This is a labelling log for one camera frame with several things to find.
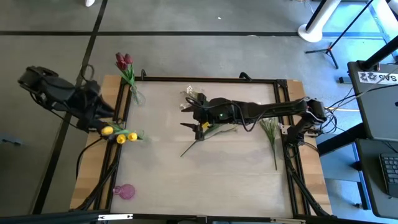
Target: pink vase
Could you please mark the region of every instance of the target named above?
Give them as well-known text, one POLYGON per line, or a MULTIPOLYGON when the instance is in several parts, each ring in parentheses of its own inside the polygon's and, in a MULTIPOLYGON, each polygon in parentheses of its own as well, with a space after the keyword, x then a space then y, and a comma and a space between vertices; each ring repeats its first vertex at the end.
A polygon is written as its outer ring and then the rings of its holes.
POLYGON ((119 195, 121 198, 127 200, 136 194, 136 189, 131 184, 124 184, 122 186, 115 186, 113 194, 119 195))

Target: yellow tulip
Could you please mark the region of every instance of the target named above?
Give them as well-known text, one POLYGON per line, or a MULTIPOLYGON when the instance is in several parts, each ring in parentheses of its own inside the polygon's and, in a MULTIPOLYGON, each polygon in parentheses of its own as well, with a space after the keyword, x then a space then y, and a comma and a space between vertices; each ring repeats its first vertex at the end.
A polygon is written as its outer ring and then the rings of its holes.
POLYGON ((102 134, 102 135, 105 135, 105 136, 108 136, 108 135, 110 135, 110 134, 113 134, 113 128, 110 127, 110 126, 107 126, 107 127, 103 128, 103 129, 101 130, 101 134, 102 134))
POLYGON ((135 141, 135 140, 137 140, 137 134, 136 133, 130 133, 128 136, 127 136, 127 138, 130 140, 130 141, 135 141))
POLYGON ((126 142, 126 136, 125 136, 124 134, 120 134, 120 135, 118 135, 118 137, 116 138, 116 141, 117 141, 119 144, 123 144, 123 143, 126 142))

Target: black stand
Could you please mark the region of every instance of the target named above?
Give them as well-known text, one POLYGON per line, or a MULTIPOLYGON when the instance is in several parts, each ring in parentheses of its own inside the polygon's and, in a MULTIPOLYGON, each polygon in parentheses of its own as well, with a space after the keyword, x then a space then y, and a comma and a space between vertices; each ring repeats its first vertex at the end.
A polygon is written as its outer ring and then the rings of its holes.
POLYGON ((355 139, 367 139, 363 123, 353 126, 349 130, 318 144, 319 156, 324 156, 343 146, 351 144, 355 139))
POLYGON ((362 11, 355 17, 355 19, 348 25, 348 27, 341 33, 341 35, 334 41, 333 43, 330 44, 330 46, 327 49, 321 49, 321 50, 310 50, 305 52, 306 54, 310 53, 317 53, 317 52, 324 52, 325 54, 329 55, 331 59, 333 60, 333 63, 335 64, 336 69, 338 69, 338 64, 335 59, 335 56, 333 56, 333 53, 331 52, 332 48, 337 44, 337 42, 346 34, 348 29, 354 24, 354 22, 361 16, 361 14, 368 8, 368 6, 373 2, 373 0, 370 0, 365 7, 362 9, 362 11))

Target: concrete floor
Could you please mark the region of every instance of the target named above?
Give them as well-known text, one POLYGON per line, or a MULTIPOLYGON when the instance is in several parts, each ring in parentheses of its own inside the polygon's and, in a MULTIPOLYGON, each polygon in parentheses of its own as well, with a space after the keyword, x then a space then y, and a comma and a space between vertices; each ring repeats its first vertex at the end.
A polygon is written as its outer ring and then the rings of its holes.
MULTIPOLYGON (((317 2, 310 4, 314 10, 318 6, 317 2)), ((100 5, 100 0, 90 8, 83 6, 83 0, 2 0, 0 31, 92 31, 100 5)), ((341 3, 324 31, 341 32, 363 6, 341 3)), ((291 0, 112 0, 99 31, 295 32, 311 15, 308 5, 291 0)), ((379 29, 366 11, 350 32, 375 33, 379 29)), ((60 126, 57 117, 35 105, 18 87, 17 79, 27 66, 40 65, 75 83, 89 39, 0 34, 0 93, 1 105, 6 108, 0 110, 0 125, 7 127, 4 132, 24 142, 21 147, 0 145, 0 216, 30 213, 60 126)), ((333 49, 338 70, 325 54, 303 53, 325 48, 334 40, 328 37, 311 44, 299 37, 101 36, 96 38, 89 63, 95 66, 99 82, 106 74, 118 73, 113 65, 116 52, 130 53, 135 68, 144 68, 148 75, 237 77, 245 71, 253 78, 302 80, 308 96, 330 105, 351 88, 336 82, 337 77, 346 75, 346 63, 366 59, 385 44, 379 37, 341 39, 333 49)), ((352 102, 345 108, 358 106, 352 102)), ((358 112, 339 111, 336 115, 343 129, 361 122, 358 112)), ((68 210, 75 185, 75 162, 85 142, 85 133, 68 129, 45 213, 68 210)), ((328 189, 337 187, 328 184, 328 189)), ((332 209, 335 215, 355 218, 336 205, 332 204, 332 209)))

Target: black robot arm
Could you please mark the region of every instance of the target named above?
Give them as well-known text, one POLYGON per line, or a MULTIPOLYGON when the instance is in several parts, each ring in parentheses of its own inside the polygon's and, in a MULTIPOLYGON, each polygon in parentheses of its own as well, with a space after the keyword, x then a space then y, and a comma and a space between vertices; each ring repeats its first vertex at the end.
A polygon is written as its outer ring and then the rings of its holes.
POLYGON ((18 83, 46 110, 64 111, 78 118, 76 127, 85 132, 95 129, 101 134, 107 123, 100 118, 113 117, 113 108, 102 99, 101 88, 94 80, 76 87, 54 71, 31 66, 26 68, 18 83))
POLYGON ((192 128, 195 132, 195 139, 204 140, 203 124, 242 124, 246 131, 248 124, 256 123, 262 118, 276 116, 299 115, 302 119, 297 125, 291 126, 284 136, 287 144, 301 144, 303 135, 313 125, 321 125, 326 121, 323 103, 317 100, 302 98, 286 103, 273 103, 259 105, 257 103, 246 103, 241 101, 227 100, 225 98, 214 98, 206 100, 202 93, 198 94, 197 99, 186 98, 191 104, 182 112, 193 112, 193 119, 199 124, 182 123, 184 126, 192 128))

